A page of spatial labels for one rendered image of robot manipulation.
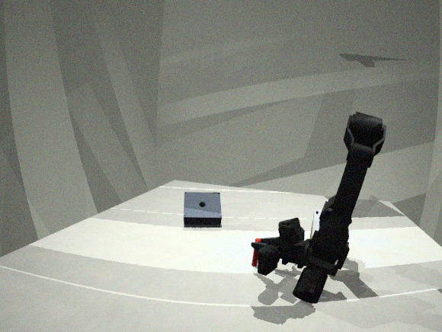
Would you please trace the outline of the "dark red cylinder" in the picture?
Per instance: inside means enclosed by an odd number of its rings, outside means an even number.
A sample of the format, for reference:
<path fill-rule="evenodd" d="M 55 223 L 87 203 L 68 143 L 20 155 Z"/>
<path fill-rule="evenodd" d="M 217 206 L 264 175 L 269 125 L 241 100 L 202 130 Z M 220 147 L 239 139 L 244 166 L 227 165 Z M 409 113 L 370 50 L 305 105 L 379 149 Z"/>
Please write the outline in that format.
<path fill-rule="evenodd" d="M 255 242 L 259 242 L 259 243 L 260 243 L 260 241 L 261 241 L 261 239 L 258 239 L 258 238 L 255 239 Z M 256 267 L 257 264 L 258 264 L 258 252 L 255 251 L 255 249 L 254 249 L 254 253 L 253 253 L 253 256 L 252 256 L 252 263 L 251 263 L 251 265 L 252 265 L 253 267 Z"/>

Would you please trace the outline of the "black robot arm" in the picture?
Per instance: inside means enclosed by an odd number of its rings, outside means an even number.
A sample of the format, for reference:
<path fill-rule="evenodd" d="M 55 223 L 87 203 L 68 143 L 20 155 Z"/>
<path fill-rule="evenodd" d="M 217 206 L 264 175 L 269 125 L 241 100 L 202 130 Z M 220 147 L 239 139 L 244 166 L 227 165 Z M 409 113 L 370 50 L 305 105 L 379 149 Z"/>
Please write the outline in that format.
<path fill-rule="evenodd" d="M 367 169 L 386 139 L 383 120 L 356 111 L 349 116 L 344 134 L 348 149 L 346 167 L 337 194 L 330 197 L 319 216 L 319 230 L 315 230 L 302 264 L 306 267 L 293 290 L 293 295 L 304 302 L 318 303 L 328 274 L 335 276 L 349 252 L 351 215 L 360 195 Z M 302 240 L 298 218 L 279 222 L 278 231 L 282 241 L 280 248 L 297 248 Z M 338 260 L 335 265 L 335 261 Z"/>

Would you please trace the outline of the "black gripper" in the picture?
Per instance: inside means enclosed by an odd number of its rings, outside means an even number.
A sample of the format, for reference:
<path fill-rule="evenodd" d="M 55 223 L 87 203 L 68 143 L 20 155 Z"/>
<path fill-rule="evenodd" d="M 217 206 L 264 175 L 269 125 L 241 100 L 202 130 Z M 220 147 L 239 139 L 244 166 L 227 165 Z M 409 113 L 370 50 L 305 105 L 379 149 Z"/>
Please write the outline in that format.
<path fill-rule="evenodd" d="M 311 239 L 307 238 L 304 241 L 305 231 L 303 227 L 301 227 L 301 229 L 303 241 L 299 242 L 301 245 L 297 248 L 278 247 L 279 242 L 282 241 L 280 236 L 274 238 L 259 238 L 261 239 L 260 243 L 251 242 L 251 247 L 258 252 L 258 273 L 264 276 L 271 273 L 277 268 L 280 258 L 282 259 L 283 265 L 287 265 L 290 262 L 297 264 L 297 268 L 299 269 L 306 267 L 302 262 Z"/>

